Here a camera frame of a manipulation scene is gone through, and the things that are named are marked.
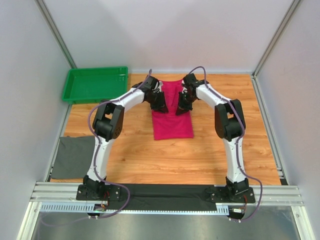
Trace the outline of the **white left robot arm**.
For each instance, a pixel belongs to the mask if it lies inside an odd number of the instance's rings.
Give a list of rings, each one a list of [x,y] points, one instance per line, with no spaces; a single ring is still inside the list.
[[[88,123],[95,137],[94,151],[87,174],[78,186],[76,199],[79,201],[106,201],[112,190],[107,180],[107,164],[115,140],[123,129],[125,113],[143,102],[159,113],[168,113],[163,83],[147,75],[141,83],[133,85],[128,92],[111,100],[102,101],[93,110],[96,111],[93,122]]]

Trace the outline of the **magenta t shirt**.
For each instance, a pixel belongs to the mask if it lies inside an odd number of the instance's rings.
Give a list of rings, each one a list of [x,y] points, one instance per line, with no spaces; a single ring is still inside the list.
[[[189,112],[176,115],[182,80],[164,81],[161,90],[168,108],[167,113],[152,111],[153,137],[156,141],[188,139],[194,137],[192,118]]]

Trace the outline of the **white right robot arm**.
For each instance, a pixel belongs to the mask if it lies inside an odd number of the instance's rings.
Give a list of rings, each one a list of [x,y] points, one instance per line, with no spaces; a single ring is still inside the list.
[[[226,185],[220,193],[236,202],[249,190],[242,149],[246,128],[242,104],[238,99],[231,100],[218,93],[205,79],[197,80],[193,73],[187,74],[181,85],[177,116],[191,111],[196,100],[204,101],[214,110],[214,129],[223,141],[227,162]]]

